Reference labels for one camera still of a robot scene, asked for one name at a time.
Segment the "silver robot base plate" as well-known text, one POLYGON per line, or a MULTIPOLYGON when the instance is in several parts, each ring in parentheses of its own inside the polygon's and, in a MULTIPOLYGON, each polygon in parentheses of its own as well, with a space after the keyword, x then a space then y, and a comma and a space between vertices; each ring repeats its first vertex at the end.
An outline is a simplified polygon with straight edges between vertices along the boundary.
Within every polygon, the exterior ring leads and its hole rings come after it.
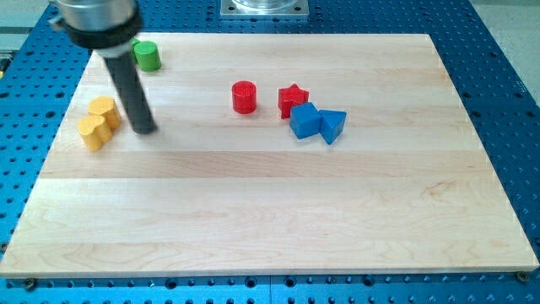
POLYGON ((299 17, 310 14, 308 0, 221 0, 225 19, 299 17))

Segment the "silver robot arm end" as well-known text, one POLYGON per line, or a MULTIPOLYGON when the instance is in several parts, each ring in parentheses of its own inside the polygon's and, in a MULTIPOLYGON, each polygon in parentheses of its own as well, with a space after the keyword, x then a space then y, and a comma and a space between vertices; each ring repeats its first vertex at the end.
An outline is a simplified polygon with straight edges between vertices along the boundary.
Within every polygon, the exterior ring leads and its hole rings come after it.
POLYGON ((51 0, 58 15, 49 20, 77 46, 117 58, 132 49, 143 20, 136 0, 51 0))

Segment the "green block behind arm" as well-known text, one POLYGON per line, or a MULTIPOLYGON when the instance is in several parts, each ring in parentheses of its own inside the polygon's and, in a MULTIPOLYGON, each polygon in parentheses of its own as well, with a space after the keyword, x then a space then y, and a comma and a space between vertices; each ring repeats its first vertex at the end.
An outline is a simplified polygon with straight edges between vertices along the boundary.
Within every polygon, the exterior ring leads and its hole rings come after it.
POLYGON ((130 43, 131 43, 131 49, 130 49, 130 54, 131 54, 131 57, 132 57, 132 60, 134 62, 137 62, 137 57, 136 57, 136 52, 135 52, 135 47, 136 45, 140 42, 139 39, 137 38, 132 38, 130 40, 130 43))

